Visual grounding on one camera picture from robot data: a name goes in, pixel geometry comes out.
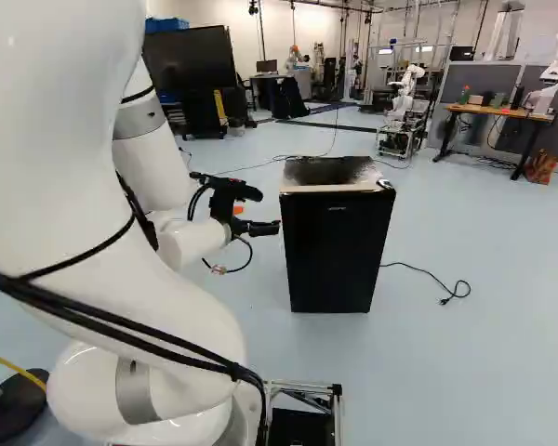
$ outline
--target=person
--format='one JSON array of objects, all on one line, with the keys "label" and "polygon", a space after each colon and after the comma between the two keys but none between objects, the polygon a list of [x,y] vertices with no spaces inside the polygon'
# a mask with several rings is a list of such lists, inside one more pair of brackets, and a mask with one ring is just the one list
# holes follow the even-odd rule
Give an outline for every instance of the person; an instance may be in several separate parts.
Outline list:
[{"label": "person", "polygon": [[352,70],[355,70],[355,73],[359,76],[362,74],[362,68],[364,67],[364,63],[362,62],[362,60],[359,58],[359,56],[357,54],[353,55],[353,64],[352,64]]}]

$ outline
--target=table leg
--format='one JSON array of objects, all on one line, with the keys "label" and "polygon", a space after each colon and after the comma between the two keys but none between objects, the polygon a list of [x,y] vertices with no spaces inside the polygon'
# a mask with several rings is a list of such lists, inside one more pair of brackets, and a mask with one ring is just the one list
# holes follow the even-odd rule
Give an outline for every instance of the table leg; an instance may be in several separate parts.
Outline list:
[{"label": "table leg", "polygon": [[445,124],[445,137],[443,138],[443,145],[440,148],[440,153],[438,153],[432,161],[438,163],[443,158],[446,158],[448,155],[452,153],[448,149],[448,143],[450,142],[450,137],[453,134],[453,130],[455,129],[455,122],[457,120],[457,116],[459,115],[458,112],[452,111],[450,112],[450,116]]},{"label": "table leg", "polygon": [[276,84],[277,80],[274,78],[267,79],[267,95],[269,95],[268,96],[269,108],[271,109],[271,115],[274,118],[275,117],[275,93],[274,93],[275,84],[273,82],[275,82]]},{"label": "table leg", "polygon": [[529,137],[529,141],[527,142],[527,145],[525,146],[525,150],[523,151],[523,155],[521,155],[521,161],[519,162],[519,164],[517,165],[517,168],[514,169],[514,172],[511,175],[511,180],[512,181],[516,181],[517,179],[519,179],[519,177],[523,173],[523,171],[525,169],[525,163],[527,162],[527,158],[529,158],[529,155],[531,155],[531,153],[533,152],[533,147],[536,145],[536,141],[538,140],[539,130],[541,130],[541,122],[539,122],[539,121],[532,121],[532,122],[533,122],[533,126],[534,126],[533,127],[533,133]]}]

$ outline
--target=monitor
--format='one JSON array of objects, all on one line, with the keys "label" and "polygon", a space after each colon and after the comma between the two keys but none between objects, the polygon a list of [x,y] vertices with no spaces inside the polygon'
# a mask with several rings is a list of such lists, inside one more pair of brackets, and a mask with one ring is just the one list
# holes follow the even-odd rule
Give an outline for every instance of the monitor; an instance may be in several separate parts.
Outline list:
[{"label": "monitor", "polygon": [[473,46],[453,46],[450,49],[451,60],[473,60],[475,50]]},{"label": "monitor", "polygon": [[232,41],[224,26],[147,34],[143,57],[159,91],[237,85]]},{"label": "monitor", "polygon": [[259,60],[257,62],[257,72],[276,72],[277,59],[275,60]]}]

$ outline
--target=television screen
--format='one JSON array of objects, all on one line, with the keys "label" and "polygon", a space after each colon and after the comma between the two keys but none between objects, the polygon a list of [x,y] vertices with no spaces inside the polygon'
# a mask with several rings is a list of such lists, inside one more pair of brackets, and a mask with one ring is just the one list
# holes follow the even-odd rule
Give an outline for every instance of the television screen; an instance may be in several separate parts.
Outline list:
[{"label": "television screen", "polygon": [[147,34],[143,57],[160,91],[228,88],[237,83],[232,41],[224,26]]}]

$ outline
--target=blue box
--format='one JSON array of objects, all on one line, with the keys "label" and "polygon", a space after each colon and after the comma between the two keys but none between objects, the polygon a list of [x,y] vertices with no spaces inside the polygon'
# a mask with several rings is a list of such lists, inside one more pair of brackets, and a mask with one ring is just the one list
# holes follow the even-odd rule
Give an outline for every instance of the blue box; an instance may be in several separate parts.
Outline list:
[{"label": "blue box", "polygon": [[164,33],[190,29],[190,22],[184,19],[147,19],[145,32],[147,34]]}]

